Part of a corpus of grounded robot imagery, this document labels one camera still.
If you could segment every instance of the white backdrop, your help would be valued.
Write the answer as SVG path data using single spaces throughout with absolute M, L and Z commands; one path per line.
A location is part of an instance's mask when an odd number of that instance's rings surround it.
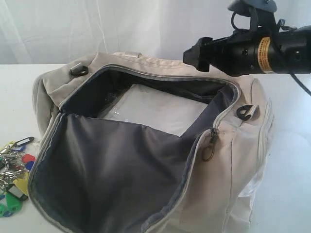
M 277 20 L 294 1 L 276 0 Z M 0 64 L 68 63 L 96 51 L 182 59 L 200 37 L 232 33 L 230 0 L 0 0 Z M 237 17 L 248 27 L 249 19 Z

